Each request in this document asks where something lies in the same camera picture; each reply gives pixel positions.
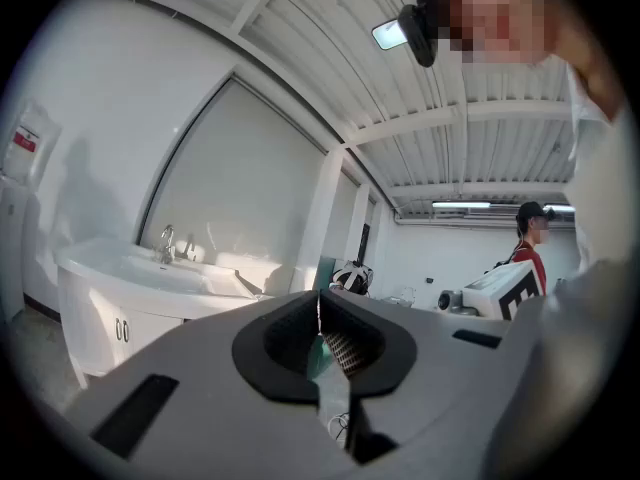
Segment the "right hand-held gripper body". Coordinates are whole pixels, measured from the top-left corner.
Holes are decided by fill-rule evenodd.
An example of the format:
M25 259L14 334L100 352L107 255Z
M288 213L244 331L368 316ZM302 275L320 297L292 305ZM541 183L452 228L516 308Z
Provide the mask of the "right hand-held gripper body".
M451 314L511 321L522 302L541 295L541 284L532 261L508 263L459 290L443 290L438 309Z

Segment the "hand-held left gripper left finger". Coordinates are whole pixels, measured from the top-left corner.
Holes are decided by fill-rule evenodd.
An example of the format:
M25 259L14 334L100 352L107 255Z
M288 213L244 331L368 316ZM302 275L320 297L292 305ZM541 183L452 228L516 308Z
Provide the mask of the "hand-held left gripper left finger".
M356 462L307 377L315 292L192 320L93 381L67 410L93 465L125 479L342 479Z

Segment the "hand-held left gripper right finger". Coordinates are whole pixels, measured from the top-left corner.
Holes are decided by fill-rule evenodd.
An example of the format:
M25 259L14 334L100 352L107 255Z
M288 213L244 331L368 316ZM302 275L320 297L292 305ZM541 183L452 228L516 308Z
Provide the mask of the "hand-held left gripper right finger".
M505 429L540 337L543 301L513 321L320 294L323 330L356 359L346 447L352 479L507 479Z

